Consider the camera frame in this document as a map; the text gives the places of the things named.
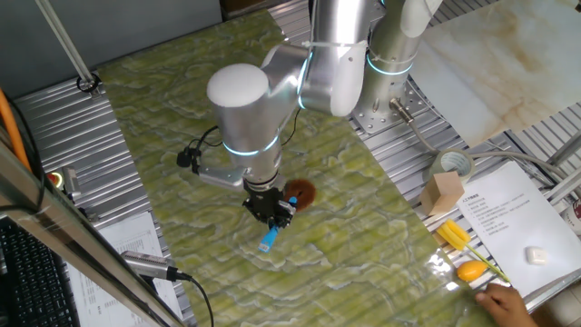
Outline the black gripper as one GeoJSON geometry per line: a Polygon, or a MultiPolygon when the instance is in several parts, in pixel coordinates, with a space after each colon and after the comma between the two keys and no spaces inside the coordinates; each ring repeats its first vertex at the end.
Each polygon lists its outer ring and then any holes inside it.
{"type": "Polygon", "coordinates": [[[242,205],[259,222],[269,229],[272,227],[286,228],[296,213],[296,203],[281,201],[283,192],[277,188],[267,191],[254,191],[248,184],[244,185],[248,198],[242,205]]]}

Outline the person's hand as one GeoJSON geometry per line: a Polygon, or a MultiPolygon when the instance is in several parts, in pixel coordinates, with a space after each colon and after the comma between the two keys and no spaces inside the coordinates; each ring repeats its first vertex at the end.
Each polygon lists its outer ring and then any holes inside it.
{"type": "Polygon", "coordinates": [[[519,292],[496,283],[490,283],[482,292],[477,292],[475,300],[501,327],[537,327],[529,315],[519,292]]]}

